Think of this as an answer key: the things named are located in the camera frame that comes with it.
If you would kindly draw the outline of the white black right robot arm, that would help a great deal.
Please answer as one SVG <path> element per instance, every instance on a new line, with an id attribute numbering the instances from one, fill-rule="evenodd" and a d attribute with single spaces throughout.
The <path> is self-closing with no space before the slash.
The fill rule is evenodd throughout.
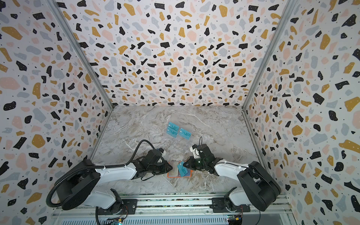
<path id="1" fill-rule="evenodd" d="M 240 189 L 234 187 L 224 197 L 212 200 L 214 212 L 235 213 L 243 205 L 252 205 L 264 212 L 281 194 L 278 183 L 259 162 L 238 164 L 215 157 L 206 144 L 195 144 L 190 150 L 193 155 L 183 163 L 185 168 L 240 182 Z"/>

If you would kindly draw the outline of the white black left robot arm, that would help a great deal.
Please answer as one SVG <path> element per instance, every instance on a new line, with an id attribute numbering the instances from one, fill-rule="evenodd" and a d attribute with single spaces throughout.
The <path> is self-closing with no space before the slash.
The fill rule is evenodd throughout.
<path id="1" fill-rule="evenodd" d="M 123 200 L 115 189 L 100 188 L 104 183 L 143 179 L 147 174 L 158 176 L 170 172 L 173 167 L 163 158 L 165 151 L 150 150 L 146 156 L 133 159 L 127 165 L 100 166 L 85 159 L 55 183 L 60 207 L 67 211 L 78 206 L 94 206 L 119 209 Z"/>

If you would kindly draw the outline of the orange card holder wallet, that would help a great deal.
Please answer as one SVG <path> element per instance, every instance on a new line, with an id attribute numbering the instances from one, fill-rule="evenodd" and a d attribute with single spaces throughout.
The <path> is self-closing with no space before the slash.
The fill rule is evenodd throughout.
<path id="1" fill-rule="evenodd" d="M 172 166 L 172 170 L 170 172 L 167 173 L 167 178 L 189 178 L 189 177 L 180 177 L 178 175 L 178 164 L 181 161 L 171 161 L 169 162 L 170 166 Z"/>

